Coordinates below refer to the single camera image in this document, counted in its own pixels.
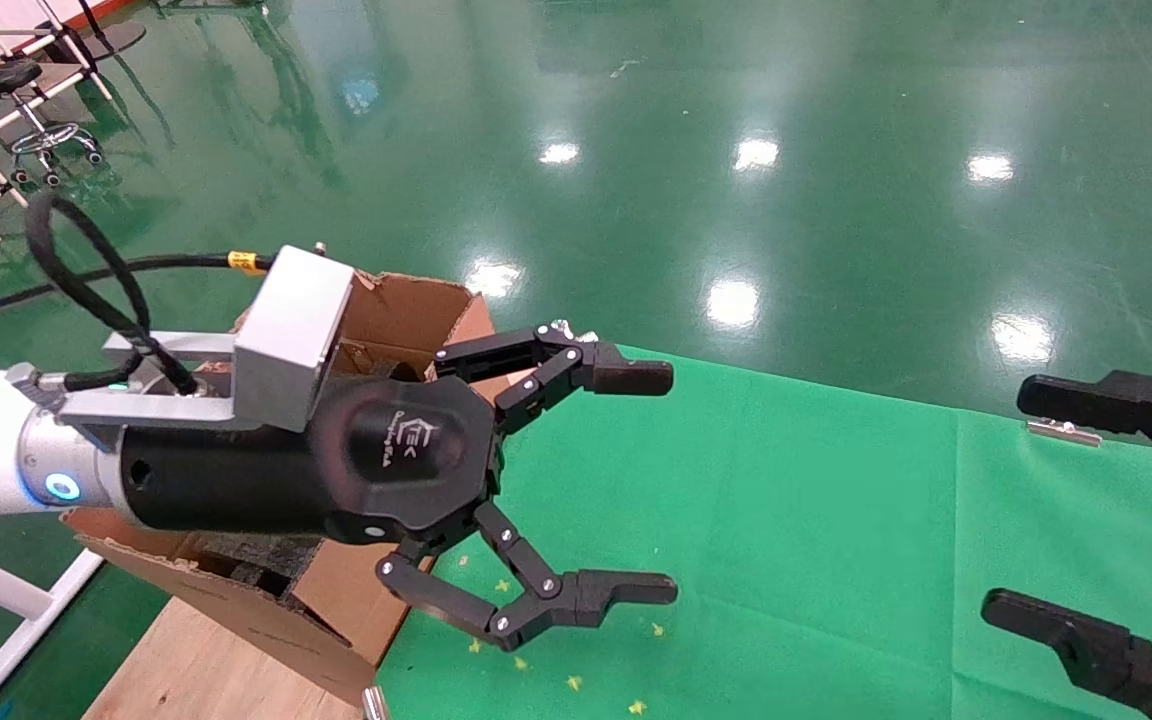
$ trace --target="wooden table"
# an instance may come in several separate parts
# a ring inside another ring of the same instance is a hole
[[[83,720],[358,720],[346,705],[175,600]]]

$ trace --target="stool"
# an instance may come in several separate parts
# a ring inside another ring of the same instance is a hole
[[[35,156],[46,172],[44,181],[50,187],[56,187],[60,184],[60,176],[51,167],[51,161],[55,159],[51,153],[52,149],[58,147],[61,143],[77,142],[78,145],[83,146],[83,150],[86,150],[88,162],[92,165],[99,165],[104,161],[105,156],[101,154],[100,143],[96,142],[96,137],[92,137],[91,132],[84,131],[83,128],[78,127],[78,123],[45,124],[35,114],[35,111],[29,108],[28,101],[18,96],[17,91],[26,85],[33,85],[35,91],[41,93],[33,82],[40,74],[41,65],[29,59],[10,60],[8,63],[0,65],[0,97],[5,94],[12,97],[17,104],[20,115],[35,127],[32,132],[26,132],[18,141],[12,143],[10,152],[14,168],[12,179],[18,183],[26,182],[29,174],[23,168],[22,158],[23,156]]]

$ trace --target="black stool seat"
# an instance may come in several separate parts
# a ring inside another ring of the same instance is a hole
[[[0,94],[8,94],[29,85],[41,76],[41,65],[23,58],[0,65]]]

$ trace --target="epoxy floor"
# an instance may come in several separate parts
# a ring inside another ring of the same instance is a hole
[[[136,6],[109,164],[67,192],[127,256],[328,243],[608,340],[987,414],[1021,379],[1152,373],[1152,0],[270,0]],[[40,281],[0,205],[0,295]],[[76,265],[94,265],[74,251]],[[219,331],[237,273],[143,275]],[[0,366],[92,369],[60,300]],[[741,419],[718,419],[719,429]],[[50,582],[73,546],[0,521]],[[162,596],[105,570],[0,698],[78,717]],[[0,639],[13,622],[0,612]]]

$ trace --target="green screen cloth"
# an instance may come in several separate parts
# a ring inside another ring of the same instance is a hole
[[[513,655],[412,612],[378,679],[394,717],[1139,719],[979,607],[1010,588],[1152,638],[1152,447],[628,354],[675,389],[573,395],[509,439],[498,502],[554,570],[668,573],[679,600]],[[435,574],[518,592],[477,537]]]

